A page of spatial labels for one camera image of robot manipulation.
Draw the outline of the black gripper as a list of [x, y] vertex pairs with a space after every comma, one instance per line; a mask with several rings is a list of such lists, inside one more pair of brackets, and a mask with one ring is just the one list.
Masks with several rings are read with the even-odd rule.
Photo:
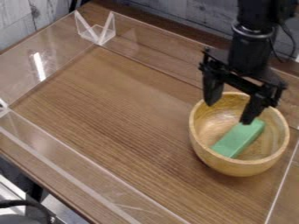
[[267, 107], [275, 107], [287, 84], [268, 67], [274, 51], [276, 24], [254, 27], [243, 22], [232, 24], [232, 42], [224, 52], [203, 50], [199, 64], [203, 82], [203, 99], [212, 106], [228, 84], [250, 95], [239, 121], [250, 125]]

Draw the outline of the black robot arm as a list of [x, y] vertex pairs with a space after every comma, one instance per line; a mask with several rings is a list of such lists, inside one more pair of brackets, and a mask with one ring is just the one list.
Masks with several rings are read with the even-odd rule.
[[252, 123], [268, 107], [275, 107], [287, 89], [286, 81], [268, 66], [279, 31], [290, 33], [286, 21], [295, 16], [298, 0], [238, 0], [238, 16], [231, 25], [227, 51], [206, 48], [199, 64], [203, 99], [214, 105], [226, 85], [250, 96], [239, 121]]

